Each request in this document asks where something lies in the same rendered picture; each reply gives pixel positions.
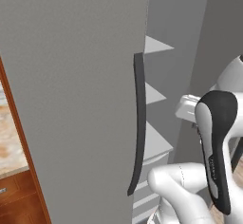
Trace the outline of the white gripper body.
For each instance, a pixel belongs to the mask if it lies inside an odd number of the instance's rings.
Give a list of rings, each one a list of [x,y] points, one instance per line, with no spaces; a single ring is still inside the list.
[[[176,108],[176,116],[190,122],[196,122],[195,108],[200,100],[199,97],[194,95],[183,95]]]

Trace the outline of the grey freezer shelf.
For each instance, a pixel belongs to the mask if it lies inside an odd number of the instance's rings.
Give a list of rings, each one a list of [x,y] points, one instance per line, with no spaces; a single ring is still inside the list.
[[[173,150],[173,146],[149,123],[146,123],[143,161],[150,161]]]
[[[156,103],[166,99],[161,93],[159,93],[153,86],[150,84],[145,84],[146,91],[146,103]]]
[[[160,51],[170,50],[170,49],[173,49],[173,47],[166,45],[163,42],[158,41],[152,37],[149,36],[145,37],[145,48],[144,48],[145,54],[160,52]]]

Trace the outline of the grey fridge door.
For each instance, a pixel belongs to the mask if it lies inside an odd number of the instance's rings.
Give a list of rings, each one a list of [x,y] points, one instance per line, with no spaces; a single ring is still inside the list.
[[[243,64],[234,72],[226,67],[243,54],[243,0],[178,0],[176,21],[183,37],[171,76],[179,90],[171,115],[178,128],[175,150],[170,162],[201,162],[202,154],[196,128],[179,119],[176,108],[185,94],[202,96],[212,89],[243,88]]]

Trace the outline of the grey freezer drawer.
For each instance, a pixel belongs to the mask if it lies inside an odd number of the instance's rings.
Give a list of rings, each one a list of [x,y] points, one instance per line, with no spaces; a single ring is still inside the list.
[[[157,166],[166,165],[169,154],[153,159],[150,164],[142,166],[139,184],[134,192],[134,203],[132,213],[132,224],[145,223],[147,218],[159,205],[159,195],[153,193],[147,183],[148,172]]]

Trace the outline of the grey freezer door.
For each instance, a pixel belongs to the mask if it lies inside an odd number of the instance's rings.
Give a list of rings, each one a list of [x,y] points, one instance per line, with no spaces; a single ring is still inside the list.
[[[0,0],[0,58],[52,224],[131,224],[147,0]]]

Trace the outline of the brown wooden cabinet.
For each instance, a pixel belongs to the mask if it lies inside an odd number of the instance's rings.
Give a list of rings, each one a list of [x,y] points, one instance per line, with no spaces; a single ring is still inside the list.
[[[0,224],[52,224],[0,58]]]

